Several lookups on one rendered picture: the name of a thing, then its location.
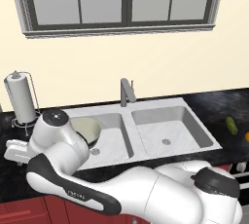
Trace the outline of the cream bowl with dark rim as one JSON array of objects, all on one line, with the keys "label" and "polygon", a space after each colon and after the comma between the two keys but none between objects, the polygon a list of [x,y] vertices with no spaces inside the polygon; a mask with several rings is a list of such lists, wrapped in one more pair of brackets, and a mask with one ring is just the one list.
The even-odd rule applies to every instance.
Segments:
[{"label": "cream bowl with dark rim", "polygon": [[72,118],[71,124],[76,133],[88,144],[89,148],[92,148],[97,143],[101,134],[101,126],[96,120],[87,117]]}]

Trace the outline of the green cucumber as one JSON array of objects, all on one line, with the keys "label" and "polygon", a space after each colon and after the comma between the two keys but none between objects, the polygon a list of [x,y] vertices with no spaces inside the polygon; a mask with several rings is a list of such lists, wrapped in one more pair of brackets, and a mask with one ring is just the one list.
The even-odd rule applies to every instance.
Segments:
[{"label": "green cucumber", "polygon": [[231,134],[236,135],[238,133],[237,126],[232,117],[226,118],[226,125]]}]

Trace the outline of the red cupboard door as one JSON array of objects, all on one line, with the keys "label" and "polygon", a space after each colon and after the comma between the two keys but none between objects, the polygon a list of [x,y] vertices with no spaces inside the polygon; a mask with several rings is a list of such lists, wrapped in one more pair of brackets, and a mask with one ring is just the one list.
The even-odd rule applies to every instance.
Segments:
[{"label": "red cupboard door", "polygon": [[44,200],[52,224],[150,224],[133,215],[99,214],[56,196],[45,196]]},{"label": "red cupboard door", "polygon": [[52,224],[48,209],[42,197],[0,204],[0,214],[30,210],[24,216],[0,220],[0,224]]}]

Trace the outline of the white paper towel roll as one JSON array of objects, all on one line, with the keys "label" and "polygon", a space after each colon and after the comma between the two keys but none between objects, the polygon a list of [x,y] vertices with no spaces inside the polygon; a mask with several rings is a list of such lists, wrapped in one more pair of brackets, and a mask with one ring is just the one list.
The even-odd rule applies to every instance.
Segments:
[{"label": "white paper towel roll", "polygon": [[15,71],[4,79],[4,84],[18,122],[20,124],[33,122],[36,112],[26,75]]}]

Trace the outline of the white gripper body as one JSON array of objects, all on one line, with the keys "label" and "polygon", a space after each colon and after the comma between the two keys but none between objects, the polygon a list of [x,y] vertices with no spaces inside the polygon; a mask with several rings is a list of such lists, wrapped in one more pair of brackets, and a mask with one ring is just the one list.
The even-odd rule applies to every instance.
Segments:
[{"label": "white gripper body", "polygon": [[4,158],[9,161],[14,161],[21,164],[27,164],[30,160],[30,155],[27,151],[28,143],[18,139],[10,139],[6,142],[6,151]]}]

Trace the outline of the grey double-basin sink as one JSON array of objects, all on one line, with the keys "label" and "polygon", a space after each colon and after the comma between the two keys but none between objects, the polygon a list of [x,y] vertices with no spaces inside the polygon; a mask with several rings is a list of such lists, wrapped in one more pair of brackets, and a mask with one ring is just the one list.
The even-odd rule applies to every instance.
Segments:
[{"label": "grey double-basin sink", "polygon": [[101,134],[83,169],[220,150],[222,146],[181,98],[71,108],[66,111],[83,130],[85,117],[96,120]]}]

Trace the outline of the grey sink tap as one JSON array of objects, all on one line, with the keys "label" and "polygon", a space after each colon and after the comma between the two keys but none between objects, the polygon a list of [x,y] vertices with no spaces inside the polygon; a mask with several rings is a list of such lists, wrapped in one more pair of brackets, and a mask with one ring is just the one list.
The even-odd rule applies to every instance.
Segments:
[{"label": "grey sink tap", "polygon": [[126,107],[128,102],[134,103],[136,101],[136,96],[134,93],[134,88],[132,83],[130,83],[127,78],[121,79],[121,107]]}]

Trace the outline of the black and white appliance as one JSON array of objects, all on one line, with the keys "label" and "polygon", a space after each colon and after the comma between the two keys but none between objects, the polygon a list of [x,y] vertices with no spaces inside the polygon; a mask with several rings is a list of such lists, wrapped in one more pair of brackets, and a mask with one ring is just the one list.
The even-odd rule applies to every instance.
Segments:
[{"label": "black and white appliance", "polygon": [[246,162],[246,170],[239,172],[236,170],[237,164],[231,165],[230,173],[238,181],[240,186],[239,202],[242,206],[242,219],[240,224],[249,224],[249,162]]}]

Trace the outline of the grey-framed window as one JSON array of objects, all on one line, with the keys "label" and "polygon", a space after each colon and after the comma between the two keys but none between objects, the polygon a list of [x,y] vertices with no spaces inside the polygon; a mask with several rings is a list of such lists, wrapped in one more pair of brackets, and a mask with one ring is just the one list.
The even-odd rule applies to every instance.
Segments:
[{"label": "grey-framed window", "polygon": [[220,0],[15,0],[28,39],[208,31]]}]

